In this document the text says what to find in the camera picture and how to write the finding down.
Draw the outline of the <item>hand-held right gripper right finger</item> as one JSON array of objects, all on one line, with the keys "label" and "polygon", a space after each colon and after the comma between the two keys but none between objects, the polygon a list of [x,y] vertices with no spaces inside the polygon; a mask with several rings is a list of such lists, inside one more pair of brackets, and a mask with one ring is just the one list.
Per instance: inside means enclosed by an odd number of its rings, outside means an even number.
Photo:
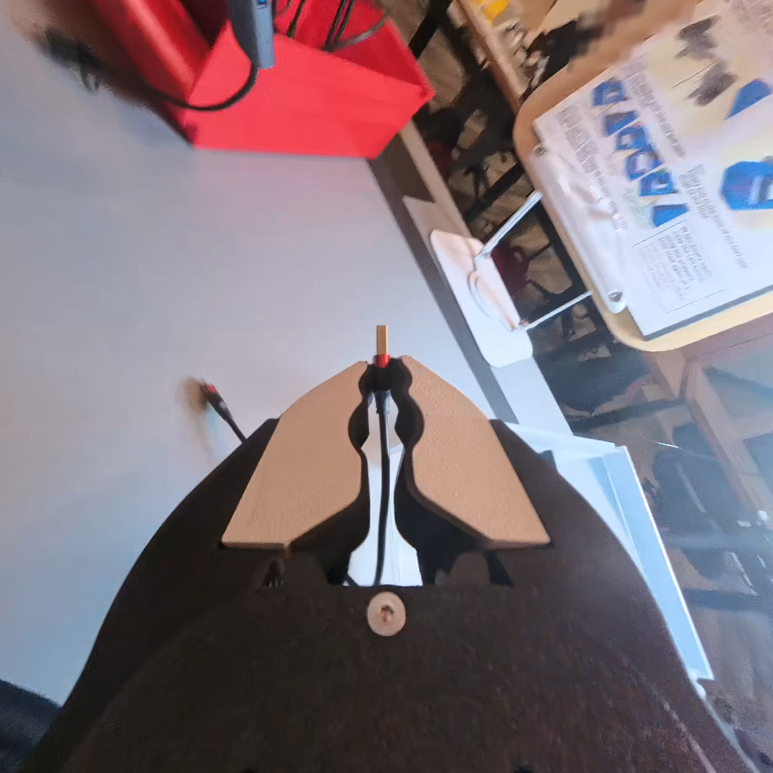
[{"label": "hand-held right gripper right finger", "polygon": [[494,423],[464,393],[406,355],[393,359],[403,457],[394,494],[423,585],[463,554],[550,544]]}]

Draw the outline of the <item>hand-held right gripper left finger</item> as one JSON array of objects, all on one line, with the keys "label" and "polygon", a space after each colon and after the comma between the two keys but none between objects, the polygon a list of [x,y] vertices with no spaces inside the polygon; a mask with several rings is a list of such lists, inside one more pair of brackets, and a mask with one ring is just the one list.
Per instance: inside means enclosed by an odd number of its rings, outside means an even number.
[{"label": "hand-held right gripper left finger", "polygon": [[223,535],[223,547],[314,556],[341,585],[370,530],[369,364],[356,361],[278,418]]}]

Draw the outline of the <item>clear plastic bin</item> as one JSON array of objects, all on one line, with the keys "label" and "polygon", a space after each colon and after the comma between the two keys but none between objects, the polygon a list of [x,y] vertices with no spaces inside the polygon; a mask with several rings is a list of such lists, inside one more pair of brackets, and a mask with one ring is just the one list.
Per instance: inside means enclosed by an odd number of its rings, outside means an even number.
[{"label": "clear plastic bin", "polygon": [[[506,424],[527,445],[553,463],[604,519],[643,575],[666,621],[673,642],[691,680],[715,679],[707,653],[688,610],[685,598],[659,535],[643,488],[628,450],[612,442]],[[372,523],[365,542],[349,561],[345,585],[372,585],[376,566],[376,525],[381,492],[376,462],[377,429],[372,422],[365,445],[372,497]],[[386,532],[386,558],[382,581],[388,585],[420,585],[418,559],[413,548],[399,536],[390,505]]]}]

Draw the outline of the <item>red plastic bin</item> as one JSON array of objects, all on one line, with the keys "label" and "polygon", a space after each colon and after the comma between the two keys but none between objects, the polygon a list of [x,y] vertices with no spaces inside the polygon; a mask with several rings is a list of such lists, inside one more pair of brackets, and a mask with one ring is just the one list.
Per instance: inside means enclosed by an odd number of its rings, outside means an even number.
[{"label": "red plastic bin", "polygon": [[273,63],[256,70],[230,15],[246,2],[91,2],[137,76],[190,145],[375,159],[434,89],[378,2],[256,2],[271,14]]}]

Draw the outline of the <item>wooden instruction board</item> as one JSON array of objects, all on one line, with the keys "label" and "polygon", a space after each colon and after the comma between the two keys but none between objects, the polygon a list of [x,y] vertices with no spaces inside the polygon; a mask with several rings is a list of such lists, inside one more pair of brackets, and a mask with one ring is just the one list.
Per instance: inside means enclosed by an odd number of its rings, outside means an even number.
[{"label": "wooden instruction board", "polygon": [[771,2],[648,2],[530,94],[514,139],[613,336],[771,313]]}]

